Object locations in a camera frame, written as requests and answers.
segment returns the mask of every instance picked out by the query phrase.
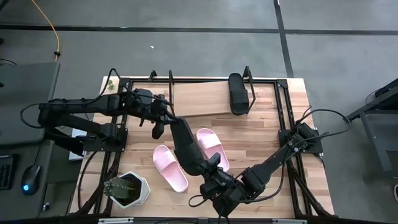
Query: wooden table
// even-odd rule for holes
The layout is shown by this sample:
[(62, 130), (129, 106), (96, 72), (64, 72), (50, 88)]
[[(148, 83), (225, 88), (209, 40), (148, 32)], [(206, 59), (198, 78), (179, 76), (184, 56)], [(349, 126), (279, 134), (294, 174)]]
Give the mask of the wooden table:
[[(118, 79), (113, 78), (115, 86)], [(290, 99), (296, 119), (300, 118), (308, 108), (308, 98), (305, 91), (304, 80), (301, 78), (287, 79), (289, 84)], [(136, 83), (133, 88), (146, 88), (154, 94), (164, 94), (169, 97), (169, 84), (166, 83)], [(274, 87), (270, 84), (255, 84), (257, 100), (247, 116), (235, 116), (233, 114), (219, 114), (211, 116), (200, 116), (188, 118), (187, 121), (195, 135), (200, 128), (212, 129), (220, 138), (226, 156), (230, 163), (229, 173), (237, 175), (243, 169), (254, 164), (262, 163), (279, 148), (277, 132), (280, 129), (275, 101)], [(95, 114), (94, 121), (97, 123), (111, 122), (110, 117)], [(309, 116), (305, 122), (313, 126), (312, 117)], [(151, 193), (143, 205), (133, 205), (127, 209), (121, 209), (113, 203), (113, 217), (218, 217), (217, 213), (208, 201), (197, 208), (188, 206), (188, 199), (199, 194), (199, 186), (203, 183), (202, 177), (192, 177), (187, 174), (189, 188), (182, 194), (172, 190), (170, 185), (163, 179), (152, 162), (152, 153), (159, 144), (165, 144), (174, 149), (170, 128), (165, 128), (165, 133), (158, 140), (151, 138), (153, 124), (145, 122), (139, 127), (139, 119), (129, 116), (127, 128), (129, 137), (127, 139), (126, 151), (122, 153), (119, 166), (119, 175), (133, 171), (145, 177), (149, 183)], [(83, 178), (81, 197), (84, 203), (93, 193), (100, 179), (103, 163), (103, 153), (97, 153)], [(322, 163), (318, 158), (310, 154), (302, 154), (307, 184), (318, 201), (324, 208), (333, 213), (328, 184)], [(266, 190), (262, 195), (270, 195), (279, 186), (281, 169), (274, 172)], [(287, 171), (283, 174), (285, 178), (281, 192), (274, 198), (249, 205), (239, 205), (230, 218), (293, 218), (292, 199), (290, 197), (289, 180)], [(300, 208), (304, 212), (303, 198), (298, 188), (298, 199)], [(106, 197), (103, 197), (103, 208)], [(75, 194), (72, 202), (71, 212), (77, 210), (77, 196)]]

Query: black desk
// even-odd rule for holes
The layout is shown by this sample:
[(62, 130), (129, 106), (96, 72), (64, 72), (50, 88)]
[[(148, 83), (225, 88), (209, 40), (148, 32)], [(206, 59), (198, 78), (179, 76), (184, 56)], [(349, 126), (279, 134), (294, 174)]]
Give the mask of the black desk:
[[(66, 166), (70, 165), (68, 151), (54, 146), (52, 141), (40, 140), (41, 130), (21, 125), (22, 122), (17, 118), (24, 105), (46, 102), (53, 98), (59, 68), (59, 63), (55, 62), (0, 67), (0, 82), (4, 84), (4, 89), (0, 88), (0, 111), (7, 111), (0, 112), (0, 155), (15, 153), (19, 157), (12, 189), (0, 190), (0, 220), (52, 216), (52, 212), (42, 212), (43, 204), (51, 202), (51, 207), (54, 207), (55, 197), (59, 198), (60, 194), (65, 194), (68, 201), (73, 192), (73, 189), (69, 192), (54, 190), (54, 182), (77, 180), (77, 174), (76, 177), (62, 175), (67, 169)], [(18, 86), (14, 91), (10, 85)], [(37, 125), (37, 113), (37, 108), (27, 111), (26, 119)], [(36, 164), (42, 166), (40, 187), (36, 194), (26, 196), (21, 190), (22, 173), (26, 167), (34, 163), (37, 153), (39, 155)]]

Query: slipper strap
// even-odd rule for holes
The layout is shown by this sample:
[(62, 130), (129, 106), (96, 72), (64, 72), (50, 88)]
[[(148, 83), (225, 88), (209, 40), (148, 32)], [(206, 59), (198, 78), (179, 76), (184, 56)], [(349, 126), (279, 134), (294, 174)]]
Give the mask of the slipper strap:
[(221, 141), (216, 134), (209, 134), (198, 140), (200, 147), (205, 151), (213, 146), (221, 145)]
[(163, 171), (166, 167), (168, 167), (171, 163), (176, 162), (174, 155), (171, 151), (165, 151), (159, 158), (154, 161), (154, 164), (159, 170), (159, 172)]

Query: light wood surface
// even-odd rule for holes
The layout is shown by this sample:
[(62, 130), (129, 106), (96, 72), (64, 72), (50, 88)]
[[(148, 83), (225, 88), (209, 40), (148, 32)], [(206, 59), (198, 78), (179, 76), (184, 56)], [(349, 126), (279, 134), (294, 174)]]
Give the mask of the light wood surface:
[[(296, 119), (308, 108), (307, 93), (303, 79), (287, 79), (289, 84), (290, 98), (293, 112)], [(137, 83), (134, 88), (150, 89), (155, 94), (165, 94), (168, 98), (168, 84)], [(272, 85), (254, 85), (257, 100), (250, 113), (244, 116), (232, 114), (220, 114), (210, 116), (197, 116), (187, 118), (193, 134), (200, 128), (212, 129), (220, 138), (226, 156), (231, 165), (229, 173), (238, 174), (243, 169), (258, 164), (266, 160), (272, 153), (279, 148), (277, 131), (279, 122), (275, 102), (274, 88)], [(98, 123), (107, 123), (111, 118), (102, 114), (96, 114), (94, 120)], [(312, 118), (309, 116), (305, 122), (313, 126)], [(119, 175), (133, 171), (148, 180), (151, 194), (143, 205), (133, 205), (127, 209), (119, 208), (113, 203), (112, 216), (114, 217), (217, 217), (216, 212), (211, 206), (211, 202), (205, 202), (197, 208), (188, 206), (188, 199), (199, 194), (199, 186), (203, 183), (202, 177), (192, 177), (186, 174), (189, 181), (189, 188), (182, 194), (172, 190), (168, 183), (163, 179), (154, 167), (152, 162), (152, 152), (159, 144), (165, 144), (170, 149), (174, 149), (170, 128), (165, 128), (165, 133), (158, 139), (151, 138), (153, 124), (145, 122), (143, 127), (139, 127), (139, 119), (128, 117), (127, 128), (129, 137), (126, 151), (122, 154), (119, 167)], [(103, 153), (97, 153), (83, 178), (81, 188), (82, 202), (84, 203), (98, 185), (101, 166), (103, 163)], [(324, 206), (333, 213), (328, 184), (325, 171), (321, 162), (313, 155), (302, 154), (307, 184), (314, 196)], [(269, 195), (278, 188), (281, 170), (277, 170), (266, 185), (266, 190), (262, 195)], [(283, 174), (284, 184), (280, 194), (274, 198), (250, 205), (239, 205), (229, 217), (232, 218), (292, 218), (292, 200), (290, 197), (289, 180), (287, 172)], [(302, 193), (298, 188), (300, 208), (304, 212)], [(77, 210), (77, 196), (73, 198), (71, 212)]]
[(183, 117), (231, 113), (228, 81), (174, 85), (173, 104)]

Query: computer mouse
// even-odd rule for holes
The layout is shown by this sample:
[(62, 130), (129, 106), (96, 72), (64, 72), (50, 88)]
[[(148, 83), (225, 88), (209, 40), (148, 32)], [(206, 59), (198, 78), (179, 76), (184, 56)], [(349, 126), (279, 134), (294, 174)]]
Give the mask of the computer mouse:
[(31, 165), (22, 175), (21, 187), (25, 195), (33, 195), (39, 189), (41, 166)]

